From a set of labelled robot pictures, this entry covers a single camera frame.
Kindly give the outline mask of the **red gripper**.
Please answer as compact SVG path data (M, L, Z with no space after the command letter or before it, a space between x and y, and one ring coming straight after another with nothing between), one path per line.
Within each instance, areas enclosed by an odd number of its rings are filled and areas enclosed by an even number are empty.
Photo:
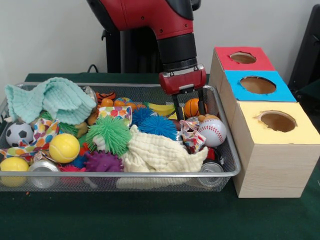
M159 73L159 83L167 95L172 95L177 120L184 120L184 113L179 105L178 94L188 89L198 89L198 110L200 115L206 114L203 86L206 84L206 70L202 64L195 67Z

